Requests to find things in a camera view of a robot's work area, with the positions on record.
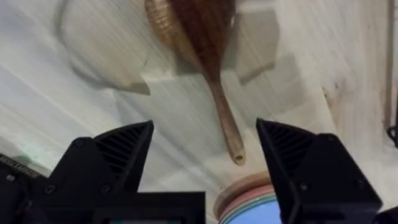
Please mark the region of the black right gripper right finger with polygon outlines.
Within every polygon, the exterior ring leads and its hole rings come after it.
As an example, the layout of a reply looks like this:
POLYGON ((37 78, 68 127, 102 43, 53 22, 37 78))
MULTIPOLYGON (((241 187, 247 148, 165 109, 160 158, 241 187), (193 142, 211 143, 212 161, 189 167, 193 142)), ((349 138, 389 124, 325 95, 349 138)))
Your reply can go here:
POLYGON ((337 136, 257 119, 282 223, 373 223, 382 201, 337 136))

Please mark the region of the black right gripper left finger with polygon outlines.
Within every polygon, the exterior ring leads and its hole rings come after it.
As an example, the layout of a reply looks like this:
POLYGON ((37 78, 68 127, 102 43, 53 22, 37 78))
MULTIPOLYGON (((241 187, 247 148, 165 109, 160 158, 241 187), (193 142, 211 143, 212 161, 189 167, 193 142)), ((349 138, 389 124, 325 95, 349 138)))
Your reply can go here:
POLYGON ((46 182, 47 195, 136 191, 154 132, 151 120, 71 142, 46 182))

